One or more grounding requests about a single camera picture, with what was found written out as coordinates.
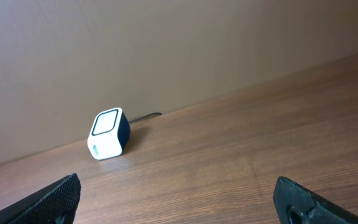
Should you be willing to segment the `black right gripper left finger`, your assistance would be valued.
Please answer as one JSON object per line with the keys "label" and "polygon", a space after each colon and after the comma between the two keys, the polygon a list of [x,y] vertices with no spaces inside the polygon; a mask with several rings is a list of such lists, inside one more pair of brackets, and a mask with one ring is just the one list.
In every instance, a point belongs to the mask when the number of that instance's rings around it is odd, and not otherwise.
{"label": "black right gripper left finger", "polygon": [[72,173],[0,210],[0,224],[72,224],[80,195],[80,180]]}

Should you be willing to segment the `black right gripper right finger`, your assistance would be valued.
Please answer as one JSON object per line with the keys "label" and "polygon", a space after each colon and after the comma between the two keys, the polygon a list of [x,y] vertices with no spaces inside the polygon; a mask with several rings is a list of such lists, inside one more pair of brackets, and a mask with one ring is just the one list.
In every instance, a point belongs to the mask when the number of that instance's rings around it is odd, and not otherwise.
{"label": "black right gripper right finger", "polygon": [[273,202],[281,224],[358,224],[358,216],[280,176]]}

